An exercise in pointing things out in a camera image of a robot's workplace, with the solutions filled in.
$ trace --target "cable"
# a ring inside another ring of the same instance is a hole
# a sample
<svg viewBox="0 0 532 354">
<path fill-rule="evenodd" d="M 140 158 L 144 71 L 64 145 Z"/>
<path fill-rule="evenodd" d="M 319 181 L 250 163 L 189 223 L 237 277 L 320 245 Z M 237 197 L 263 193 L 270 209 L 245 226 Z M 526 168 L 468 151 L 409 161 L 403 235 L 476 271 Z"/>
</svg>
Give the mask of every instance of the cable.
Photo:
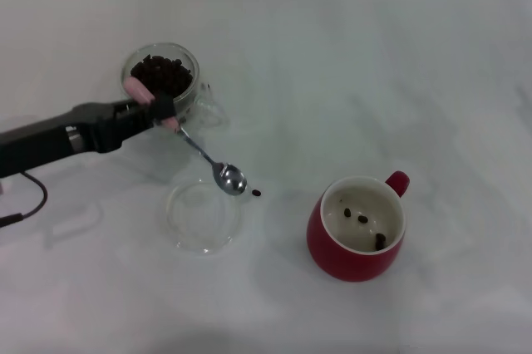
<svg viewBox="0 0 532 354">
<path fill-rule="evenodd" d="M 30 181 L 32 181 L 33 183 L 37 184 L 39 188 L 41 188 L 41 190 L 42 190 L 41 203 L 39 203 L 39 205 L 35 209 L 30 211 L 29 213 L 26 213 L 26 214 L 17 213 L 17 214 L 7 215 L 6 217 L 0 217 L 0 228 L 7 227 L 8 225 L 18 223 L 19 221 L 22 221 L 24 219 L 27 219 L 27 218 L 35 215 L 40 209 L 42 209 L 44 207 L 44 205 L 46 204 L 46 202 L 48 200 L 47 187 L 44 186 L 44 184 L 41 181 L 39 181 L 37 178 L 35 178 L 35 177 L 31 176 L 30 174 L 28 174 L 26 171 L 23 171 L 20 174 L 24 175 Z"/>
</svg>

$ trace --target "white table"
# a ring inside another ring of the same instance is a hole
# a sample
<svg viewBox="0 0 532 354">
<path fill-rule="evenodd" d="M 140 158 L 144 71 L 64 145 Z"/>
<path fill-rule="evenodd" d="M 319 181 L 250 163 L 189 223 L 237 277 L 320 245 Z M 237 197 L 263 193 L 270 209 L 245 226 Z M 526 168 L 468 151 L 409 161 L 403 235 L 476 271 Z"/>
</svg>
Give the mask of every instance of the white table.
<svg viewBox="0 0 532 354">
<path fill-rule="evenodd" d="M 0 352 L 530 352 L 532 0 L 0 10 L 3 130 L 119 99 L 129 52 L 178 42 L 231 115 L 201 140 L 264 193 L 231 245 L 198 258 L 156 221 L 176 181 L 209 171 L 164 131 L 34 170 L 50 202 L 0 231 Z M 369 283 L 330 278 L 304 240 L 316 199 L 341 176 L 398 169 L 399 258 Z M 2 183 L 0 215 L 40 198 L 23 177 Z"/>
</svg>

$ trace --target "clear plastic lid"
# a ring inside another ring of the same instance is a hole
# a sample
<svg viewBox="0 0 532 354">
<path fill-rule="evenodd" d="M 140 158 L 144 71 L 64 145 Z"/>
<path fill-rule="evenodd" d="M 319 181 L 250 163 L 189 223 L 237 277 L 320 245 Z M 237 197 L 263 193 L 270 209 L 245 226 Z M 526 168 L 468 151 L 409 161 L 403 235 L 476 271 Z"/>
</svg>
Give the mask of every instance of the clear plastic lid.
<svg viewBox="0 0 532 354">
<path fill-rule="evenodd" d="M 213 253 L 240 229 L 240 207 L 233 196 L 211 181 L 178 184 L 166 204 L 166 226 L 172 242 L 196 253 Z"/>
</svg>

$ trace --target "mug handle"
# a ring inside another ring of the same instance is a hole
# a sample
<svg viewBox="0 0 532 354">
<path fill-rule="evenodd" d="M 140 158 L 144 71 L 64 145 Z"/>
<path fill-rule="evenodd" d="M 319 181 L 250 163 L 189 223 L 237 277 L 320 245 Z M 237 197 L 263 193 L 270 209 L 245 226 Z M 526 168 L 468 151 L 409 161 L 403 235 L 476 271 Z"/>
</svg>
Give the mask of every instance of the mug handle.
<svg viewBox="0 0 532 354">
<path fill-rule="evenodd" d="M 386 180 L 386 183 L 396 191 L 397 196 L 402 197 L 410 184 L 410 178 L 408 178 L 408 175 L 402 171 L 396 171 L 390 175 L 390 178 Z"/>
<path fill-rule="evenodd" d="M 200 119 L 204 126 L 216 127 L 228 122 L 224 109 L 214 100 L 208 84 L 204 82 L 199 84 L 198 95 L 195 97 L 194 103 L 203 110 Z"/>
</svg>

